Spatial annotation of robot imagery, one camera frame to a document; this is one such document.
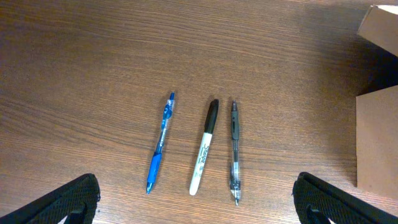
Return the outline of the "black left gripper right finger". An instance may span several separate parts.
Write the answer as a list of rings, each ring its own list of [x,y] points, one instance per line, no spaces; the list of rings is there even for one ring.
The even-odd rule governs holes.
[[[293,187],[301,223],[397,224],[397,217],[380,210],[308,173],[299,173]]]

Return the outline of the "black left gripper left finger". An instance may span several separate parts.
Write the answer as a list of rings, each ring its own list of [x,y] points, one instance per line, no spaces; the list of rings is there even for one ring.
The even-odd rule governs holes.
[[[94,174],[83,174],[33,202],[1,217],[1,223],[92,224],[100,187]]]

